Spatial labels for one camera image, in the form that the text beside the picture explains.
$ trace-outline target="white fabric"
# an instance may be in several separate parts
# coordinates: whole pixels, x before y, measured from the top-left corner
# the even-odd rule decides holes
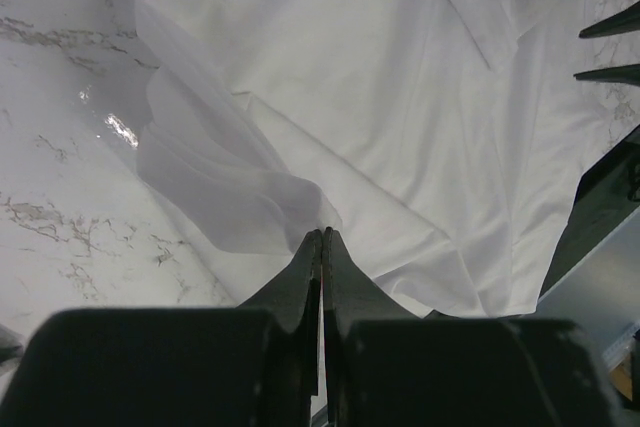
[[[237,253],[212,268],[238,301],[266,281],[247,265],[331,225],[413,311],[531,312],[601,121],[571,78],[580,8],[137,0],[164,64],[138,170],[203,255]]]

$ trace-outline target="white cloth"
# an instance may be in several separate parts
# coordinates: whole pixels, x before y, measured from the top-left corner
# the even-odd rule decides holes
[[[571,77],[580,9],[137,0],[164,64],[139,173],[236,253],[212,268],[238,301],[265,281],[246,265],[331,225],[416,312],[531,312],[601,120]]]

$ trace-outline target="white marble surface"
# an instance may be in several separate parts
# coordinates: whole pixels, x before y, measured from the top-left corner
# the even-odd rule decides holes
[[[0,324],[229,305],[134,172],[155,60],[133,0],[0,0]]]
[[[587,27],[613,14],[621,12],[640,0],[585,0],[584,26]],[[588,40],[587,68],[602,69],[640,63],[640,33],[614,35]],[[600,140],[602,154],[608,152],[621,139],[640,124],[640,89],[622,84],[584,84],[609,111],[606,138]]]

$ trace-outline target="white towel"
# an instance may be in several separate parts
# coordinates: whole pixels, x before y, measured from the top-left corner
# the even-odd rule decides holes
[[[580,9],[137,0],[164,64],[138,170],[238,301],[330,225],[416,312],[531,312],[601,121],[571,77]]]

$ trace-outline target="marble countertop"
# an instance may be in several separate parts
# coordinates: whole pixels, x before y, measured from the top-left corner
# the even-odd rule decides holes
[[[635,1],[586,0],[585,26]],[[593,57],[639,62],[640,35]],[[25,338],[68,307],[231,304],[135,175],[156,68],[133,0],[0,0],[0,324]],[[640,90],[586,88],[612,112],[604,154],[640,124]]]

